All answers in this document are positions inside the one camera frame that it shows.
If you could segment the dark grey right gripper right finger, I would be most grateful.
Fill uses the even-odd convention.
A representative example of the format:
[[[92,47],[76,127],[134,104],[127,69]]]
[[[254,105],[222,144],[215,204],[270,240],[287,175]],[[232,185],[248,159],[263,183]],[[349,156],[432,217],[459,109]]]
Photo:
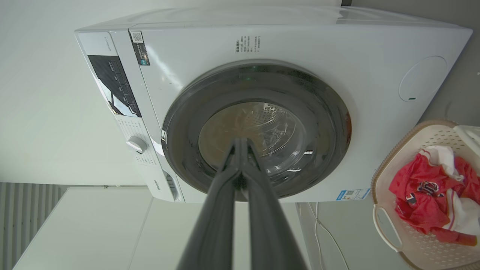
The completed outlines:
[[[308,270],[252,140],[241,140],[250,213],[252,270]]]

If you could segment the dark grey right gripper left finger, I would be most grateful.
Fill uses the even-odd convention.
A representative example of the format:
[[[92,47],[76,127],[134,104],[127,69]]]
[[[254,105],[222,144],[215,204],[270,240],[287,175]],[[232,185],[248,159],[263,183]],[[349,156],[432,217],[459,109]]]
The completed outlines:
[[[232,140],[176,270],[232,270],[236,188],[241,139]]]

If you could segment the round black glass washer door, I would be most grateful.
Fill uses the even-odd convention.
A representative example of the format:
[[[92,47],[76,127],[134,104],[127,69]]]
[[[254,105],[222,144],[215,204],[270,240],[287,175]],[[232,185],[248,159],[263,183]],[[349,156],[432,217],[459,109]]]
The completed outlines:
[[[161,145],[175,174],[207,193],[217,170],[204,167],[199,133],[218,111],[246,102],[264,102],[291,111],[311,139],[312,159],[293,181],[273,186],[280,198],[312,188],[341,163],[350,144],[346,104],[324,81],[307,70],[281,61],[237,61],[193,80],[170,106],[163,120]]]

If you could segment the white front-load washing machine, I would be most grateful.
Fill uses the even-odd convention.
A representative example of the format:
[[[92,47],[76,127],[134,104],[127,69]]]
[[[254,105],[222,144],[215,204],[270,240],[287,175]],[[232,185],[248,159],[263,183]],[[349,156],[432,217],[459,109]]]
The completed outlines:
[[[150,60],[140,66],[130,31],[141,31]],[[461,26],[364,7],[300,5],[206,6],[158,9],[74,32],[109,106],[89,55],[119,56],[141,118],[113,113],[153,197],[202,203],[206,194],[176,175],[161,141],[165,116],[180,92],[217,67],[244,60],[290,63],[324,81],[346,104],[351,135],[346,155],[324,180],[283,203],[336,201],[343,190],[368,189],[374,171],[413,128],[437,91],[406,102],[401,80],[420,60],[443,57],[448,73],[473,31]]]

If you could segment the blue energy label sticker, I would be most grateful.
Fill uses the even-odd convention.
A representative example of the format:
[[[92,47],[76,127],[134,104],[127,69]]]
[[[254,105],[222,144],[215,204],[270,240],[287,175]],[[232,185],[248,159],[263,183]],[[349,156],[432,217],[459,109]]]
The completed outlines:
[[[343,190],[337,196],[336,201],[363,200],[370,193],[368,189]]]

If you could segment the stainless steel washer drum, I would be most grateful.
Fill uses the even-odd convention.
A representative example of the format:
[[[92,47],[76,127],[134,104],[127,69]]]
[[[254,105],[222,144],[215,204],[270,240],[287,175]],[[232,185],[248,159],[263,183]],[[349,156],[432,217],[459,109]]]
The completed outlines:
[[[211,116],[198,137],[204,167],[218,169],[232,140],[252,140],[273,186],[291,182],[312,159],[305,125],[291,111],[264,102],[228,106]]]

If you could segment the white washer control knob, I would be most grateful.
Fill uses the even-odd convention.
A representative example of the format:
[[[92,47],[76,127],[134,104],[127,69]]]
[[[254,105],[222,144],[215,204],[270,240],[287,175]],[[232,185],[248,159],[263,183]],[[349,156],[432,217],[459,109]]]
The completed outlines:
[[[148,149],[147,143],[137,136],[131,136],[126,144],[136,153],[142,155]]]

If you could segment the white cabinet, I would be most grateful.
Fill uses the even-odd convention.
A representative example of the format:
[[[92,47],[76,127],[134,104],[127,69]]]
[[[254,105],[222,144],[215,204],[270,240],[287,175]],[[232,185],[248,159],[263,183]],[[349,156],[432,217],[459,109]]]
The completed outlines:
[[[146,187],[71,187],[13,270],[175,270],[202,207]]]

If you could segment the cream perforated laundry basket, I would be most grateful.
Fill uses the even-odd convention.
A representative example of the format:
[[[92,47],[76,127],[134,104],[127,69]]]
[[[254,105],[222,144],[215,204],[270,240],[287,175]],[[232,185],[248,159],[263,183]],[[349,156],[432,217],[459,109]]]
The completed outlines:
[[[390,184],[428,146],[451,147],[480,175],[480,127],[449,120],[422,122],[391,150],[372,178],[374,225],[383,241],[415,270],[480,270],[480,237],[476,246],[442,242],[418,232],[396,213]]]

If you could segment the red and white garment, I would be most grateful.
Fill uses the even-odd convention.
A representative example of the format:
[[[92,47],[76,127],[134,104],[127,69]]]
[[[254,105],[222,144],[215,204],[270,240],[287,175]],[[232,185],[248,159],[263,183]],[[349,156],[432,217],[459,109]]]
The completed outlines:
[[[448,146],[423,148],[394,176],[396,213],[441,242],[476,246],[480,237],[480,175]]]

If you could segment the black washer display panel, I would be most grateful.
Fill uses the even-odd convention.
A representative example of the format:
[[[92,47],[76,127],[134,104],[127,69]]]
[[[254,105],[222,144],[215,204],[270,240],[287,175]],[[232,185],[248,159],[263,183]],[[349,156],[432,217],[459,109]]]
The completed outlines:
[[[113,113],[141,118],[120,57],[88,55],[88,59]]]

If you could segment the black QR code sticker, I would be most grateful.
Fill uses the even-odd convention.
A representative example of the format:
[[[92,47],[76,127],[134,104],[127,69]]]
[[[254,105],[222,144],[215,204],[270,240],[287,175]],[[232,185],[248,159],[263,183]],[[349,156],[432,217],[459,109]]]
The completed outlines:
[[[130,39],[140,66],[149,66],[150,60],[141,31],[130,31]]]

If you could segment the grey ribbed panel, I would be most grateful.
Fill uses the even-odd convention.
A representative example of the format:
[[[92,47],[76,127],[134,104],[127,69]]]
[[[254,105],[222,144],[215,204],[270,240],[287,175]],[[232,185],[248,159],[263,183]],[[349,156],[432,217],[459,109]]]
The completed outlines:
[[[0,182],[0,270],[12,270],[65,192],[60,186]]]

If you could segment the round white filter cover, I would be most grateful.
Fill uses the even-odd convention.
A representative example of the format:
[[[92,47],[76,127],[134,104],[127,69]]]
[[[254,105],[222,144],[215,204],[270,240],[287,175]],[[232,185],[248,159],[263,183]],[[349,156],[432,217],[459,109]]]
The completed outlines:
[[[433,95],[442,85],[448,71],[446,60],[430,56],[420,60],[401,80],[398,94],[406,102],[420,101]]]

